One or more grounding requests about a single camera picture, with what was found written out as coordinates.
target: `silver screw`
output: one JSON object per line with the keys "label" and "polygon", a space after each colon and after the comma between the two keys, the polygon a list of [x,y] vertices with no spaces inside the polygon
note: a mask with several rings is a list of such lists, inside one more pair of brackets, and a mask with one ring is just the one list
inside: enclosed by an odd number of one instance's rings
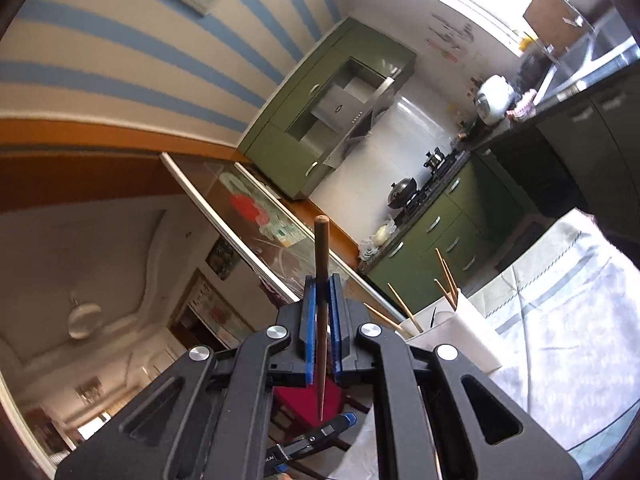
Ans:
{"label": "silver screw", "polygon": [[189,350],[189,358],[192,361],[204,361],[209,359],[211,352],[206,346],[194,346]]}
{"label": "silver screw", "polygon": [[451,345],[440,345],[436,350],[441,359],[445,361],[453,361],[456,357],[458,357],[458,351],[455,346]]}
{"label": "silver screw", "polygon": [[360,331],[363,335],[368,337],[377,337],[382,333],[380,326],[375,323],[365,323],[360,327]]}
{"label": "silver screw", "polygon": [[272,325],[267,329],[267,336],[271,339],[282,339],[287,336],[287,329],[282,325]]}

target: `cutting board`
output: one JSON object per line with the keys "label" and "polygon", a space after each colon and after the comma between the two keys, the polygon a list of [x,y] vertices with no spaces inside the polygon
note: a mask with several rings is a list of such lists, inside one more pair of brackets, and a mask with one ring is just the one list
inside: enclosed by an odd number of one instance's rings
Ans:
{"label": "cutting board", "polygon": [[583,27],[574,27],[562,20],[574,20],[576,15],[560,0],[532,0],[523,17],[545,46],[554,46],[555,54],[564,52],[585,33]]}

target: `triangular cutout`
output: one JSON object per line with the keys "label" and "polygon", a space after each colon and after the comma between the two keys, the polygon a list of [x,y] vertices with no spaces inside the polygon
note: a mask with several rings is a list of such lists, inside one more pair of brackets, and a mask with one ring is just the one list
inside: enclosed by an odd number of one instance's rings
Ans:
{"label": "triangular cutout", "polygon": [[157,446],[183,385],[182,378],[169,378],[146,402],[140,404],[127,417],[120,431],[148,446]]}
{"label": "triangular cutout", "polygon": [[498,444],[522,431],[522,424],[489,391],[476,380],[466,375],[462,386],[480,424],[487,444]]}

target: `dark framed picture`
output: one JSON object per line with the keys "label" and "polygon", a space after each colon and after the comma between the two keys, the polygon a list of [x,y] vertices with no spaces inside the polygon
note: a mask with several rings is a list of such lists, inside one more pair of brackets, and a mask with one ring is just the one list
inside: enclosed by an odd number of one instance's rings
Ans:
{"label": "dark framed picture", "polygon": [[183,307],[190,308],[227,347],[237,347],[254,330],[231,304],[196,269],[183,295]]}
{"label": "dark framed picture", "polygon": [[226,280],[240,261],[240,254],[222,236],[209,251],[206,262],[221,280]]}

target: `gas stove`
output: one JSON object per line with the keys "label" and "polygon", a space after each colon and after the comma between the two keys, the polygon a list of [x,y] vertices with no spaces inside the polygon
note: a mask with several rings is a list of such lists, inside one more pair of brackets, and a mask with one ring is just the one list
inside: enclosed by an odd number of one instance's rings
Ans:
{"label": "gas stove", "polygon": [[396,218],[394,219],[395,224],[400,227],[403,223],[407,222],[411,216],[413,216],[420,206],[427,200],[433,188],[436,186],[438,181],[444,176],[447,171],[456,163],[456,159],[458,158],[458,153],[454,150],[449,153],[449,155],[444,157],[444,160],[440,163],[440,165],[436,168],[436,170],[431,172],[431,176],[424,183],[418,192],[414,195],[414,197],[407,202],[407,204],[402,208],[402,211],[398,213]]}

